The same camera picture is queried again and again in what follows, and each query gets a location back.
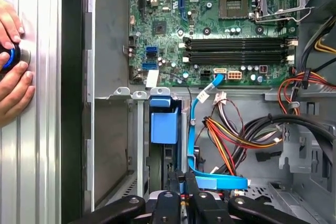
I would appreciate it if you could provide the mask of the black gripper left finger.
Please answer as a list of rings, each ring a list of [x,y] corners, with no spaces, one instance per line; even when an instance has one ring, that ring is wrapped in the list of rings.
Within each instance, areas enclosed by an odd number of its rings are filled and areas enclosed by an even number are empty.
[[[128,195],[72,223],[180,223],[180,170],[168,173],[167,190],[154,191],[150,198]]]

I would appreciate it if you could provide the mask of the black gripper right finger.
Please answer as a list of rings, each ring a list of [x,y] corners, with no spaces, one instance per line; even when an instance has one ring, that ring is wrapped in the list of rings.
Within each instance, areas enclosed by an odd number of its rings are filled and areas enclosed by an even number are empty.
[[[246,196],[231,197],[227,204],[201,191],[193,173],[184,174],[191,223],[306,223],[293,215]]]

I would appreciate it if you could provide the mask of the person's right hand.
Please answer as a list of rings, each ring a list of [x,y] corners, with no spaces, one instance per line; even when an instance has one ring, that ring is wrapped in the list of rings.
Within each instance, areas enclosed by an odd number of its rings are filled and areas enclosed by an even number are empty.
[[[35,93],[33,77],[28,63],[20,61],[1,80],[1,127],[14,121],[30,103]]]

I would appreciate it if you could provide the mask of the person's left hand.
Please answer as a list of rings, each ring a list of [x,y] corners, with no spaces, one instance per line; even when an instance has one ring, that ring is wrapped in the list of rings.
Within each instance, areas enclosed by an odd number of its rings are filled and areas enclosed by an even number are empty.
[[[6,49],[14,48],[20,43],[21,35],[25,33],[21,19],[14,6],[1,0],[1,44]]]

